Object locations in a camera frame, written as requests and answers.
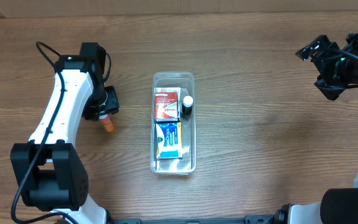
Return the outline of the orange tube white cap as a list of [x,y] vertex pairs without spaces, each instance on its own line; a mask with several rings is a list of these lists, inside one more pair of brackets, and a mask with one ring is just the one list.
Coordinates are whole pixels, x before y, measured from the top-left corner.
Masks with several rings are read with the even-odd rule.
[[115,130],[114,124],[108,114],[100,116],[99,121],[103,125],[106,132],[112,133]]

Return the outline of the white blue Hansaplast box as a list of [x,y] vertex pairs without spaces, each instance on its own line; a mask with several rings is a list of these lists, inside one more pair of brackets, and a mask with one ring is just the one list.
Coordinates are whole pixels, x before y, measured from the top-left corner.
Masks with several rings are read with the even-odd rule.
[[155,94],[158,93],[158,92],[177,92],[178,93],[178,104],[179,104],[179,100],[180,100],[180,87],[157,87],[155,89]]

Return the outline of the red orange lozenge box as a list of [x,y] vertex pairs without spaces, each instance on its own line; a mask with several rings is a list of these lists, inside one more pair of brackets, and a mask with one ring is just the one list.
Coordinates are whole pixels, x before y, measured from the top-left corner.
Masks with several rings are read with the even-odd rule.
[[155,94],[155,120],[161,122],[178,120],[177,92],[158,92]]

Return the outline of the blue yellow VapoDrops box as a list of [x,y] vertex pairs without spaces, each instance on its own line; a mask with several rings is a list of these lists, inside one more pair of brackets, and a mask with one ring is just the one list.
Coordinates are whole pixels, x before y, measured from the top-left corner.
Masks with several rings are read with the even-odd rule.
[[181,122],[157,123],[157,159],[181,159]]

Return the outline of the brown bottle white cap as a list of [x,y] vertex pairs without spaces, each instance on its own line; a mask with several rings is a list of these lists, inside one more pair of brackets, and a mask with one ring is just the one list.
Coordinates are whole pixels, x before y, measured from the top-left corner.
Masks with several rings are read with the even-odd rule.
[[181,108],[183,119],[188,119],[191,116],[191,113],[193,111],[193,103],[194,103],[194,99],[192,96],[188,95],[183,98],[182,108]]

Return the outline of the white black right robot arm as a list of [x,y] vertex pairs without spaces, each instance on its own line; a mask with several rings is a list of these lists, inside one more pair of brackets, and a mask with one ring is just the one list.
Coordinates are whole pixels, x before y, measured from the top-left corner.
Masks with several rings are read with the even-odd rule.
[[[319,35],[296,56],[310,60],[317,68],[319,75],[314,85],[328,100],[338,99],[346,90],[358,89],[358,32],[347,35],[344,47]],[[351,187],[329,189],[317,203],[286,204],[263,222],[358,223],[358,167]]]

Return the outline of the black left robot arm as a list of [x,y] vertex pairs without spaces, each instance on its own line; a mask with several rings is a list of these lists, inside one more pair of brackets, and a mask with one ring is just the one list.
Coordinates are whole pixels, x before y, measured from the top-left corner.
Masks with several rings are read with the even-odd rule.
[[106,86],[111,57],[96,42],[83,42],[78,55],[59,55],[50,62],[55,83],[45,113],[26,143],[15,143],[10,160],[18,190],[11,205],[11,218],[17,203],[43,211],[29,223],[59,216],[67,223],[112,223],[110,212],[89,195],[87,171],[75,150],[81,119],[99,121],[113,132],[111,115],[119,111],[113,86]]

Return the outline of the clear plastic container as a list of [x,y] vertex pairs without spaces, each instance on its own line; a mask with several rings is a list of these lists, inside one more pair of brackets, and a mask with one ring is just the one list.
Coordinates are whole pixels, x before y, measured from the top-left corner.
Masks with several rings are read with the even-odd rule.
[[[179,100],[179,120],[168,122],[157,122],[155,120],[155,100],[154,94],[157,87],[180,87]],[[193,111],[188,119],[182,118],[182,101],[185,96],[192,96],[194,99]],[[196,98],[195,98],[195,79],[190,72],[157,72],[153,77],[152,85],[152,112],[150,127],[150,168],[154,173],[188,175],[196,167]],[[177,123],[181,122],[181,159],[157,159],[157,123]]]

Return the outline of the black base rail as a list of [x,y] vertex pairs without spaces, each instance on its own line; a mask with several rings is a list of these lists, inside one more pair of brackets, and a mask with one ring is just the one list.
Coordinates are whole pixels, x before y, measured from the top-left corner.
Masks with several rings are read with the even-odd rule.
[[273,215],[246,215],[244,218],[202,218],[202,219],[164,219],[164,220],[141,220],[111,219],[111,224],[271,224]]

